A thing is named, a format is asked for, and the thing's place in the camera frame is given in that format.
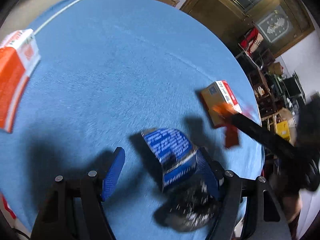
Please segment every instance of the white cable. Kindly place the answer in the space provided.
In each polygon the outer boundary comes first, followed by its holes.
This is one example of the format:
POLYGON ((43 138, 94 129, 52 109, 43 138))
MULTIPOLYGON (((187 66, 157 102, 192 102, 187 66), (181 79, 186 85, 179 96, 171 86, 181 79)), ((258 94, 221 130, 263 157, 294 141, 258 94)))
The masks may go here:
POLYGON ((77 2, 80 2, 81 0, 75 0, 72 3, 68 4, 64 8, 62 8, 60 11, 56 12, 54 15, 52 15, 49 19, 47 19, 44 23, 42 23, 34 32, 33 34, 36 35, 39 31, 42 30, 43 27, 45 27, 49 22, 51 22, 55 17, 57 17, 59 14, 67 10, 69 7, 73 6, 77 2))

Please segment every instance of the qr code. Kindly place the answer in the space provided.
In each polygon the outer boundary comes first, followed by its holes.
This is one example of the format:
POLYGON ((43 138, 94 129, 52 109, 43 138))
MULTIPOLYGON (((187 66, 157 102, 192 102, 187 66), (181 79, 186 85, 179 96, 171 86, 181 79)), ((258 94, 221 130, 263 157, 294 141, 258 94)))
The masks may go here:
POLYGON ((210 94, 215 94, 217 92, 216 88, 214 86, 209 87, 210 94))

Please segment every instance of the small carton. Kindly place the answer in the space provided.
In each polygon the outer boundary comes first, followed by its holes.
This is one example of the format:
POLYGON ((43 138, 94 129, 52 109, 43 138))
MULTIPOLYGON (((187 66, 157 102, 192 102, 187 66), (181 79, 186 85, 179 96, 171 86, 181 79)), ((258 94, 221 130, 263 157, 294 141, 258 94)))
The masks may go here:
POLYGON ((0 43, 0 128, 12 132, 22 92, 40 60, 32 29, 9 34, 0 43))
POLYGON ((212 109, 215 105, 226 102, 228 104, 231 104, 234 110, 236 110, 239 113, 242 113, 235 95, 233 94, 231 88, 225 80, 216 81, 207 88, 203 89, 201 91, 201 97, 209 112, 209 115, 215 128, 218 128, 223 125, 223 120, 212 109))

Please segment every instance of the yellow object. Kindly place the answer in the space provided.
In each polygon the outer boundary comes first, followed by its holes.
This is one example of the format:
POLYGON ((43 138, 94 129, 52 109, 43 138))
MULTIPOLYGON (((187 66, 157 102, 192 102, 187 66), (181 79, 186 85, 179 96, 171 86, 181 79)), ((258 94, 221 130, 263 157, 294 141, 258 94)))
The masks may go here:
POLYGON ((286 141, 290 142, 290 132, 287 121, 277 123, 277 134, 286 141))

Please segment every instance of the table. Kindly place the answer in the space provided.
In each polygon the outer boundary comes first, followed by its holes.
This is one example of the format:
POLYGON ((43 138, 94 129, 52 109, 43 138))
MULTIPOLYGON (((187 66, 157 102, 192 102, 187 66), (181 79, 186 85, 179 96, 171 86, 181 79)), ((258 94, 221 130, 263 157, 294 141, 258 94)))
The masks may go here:
MULTIPOLYGON (((56 4, 30 27, 73 1, 56 4)), ((198 98, 212 82, 227 80, 242 109, 260 123, 250 83, 223 43, 187 14, 155 0, 81 0, 36 40, 42 60, 13 133, 0 133, 0 190, 28 229, 57 175, 101 171, 120 146, 126 161, 104 203, 117 239, 205 239, 208 228, 180 234, 153 219, 166 196, 140 136, 146 128, 177 128, 225 169, 260 175, 261 146, 241 133, 241 147, 225 150, 224 128, 212 129, 198 98)))

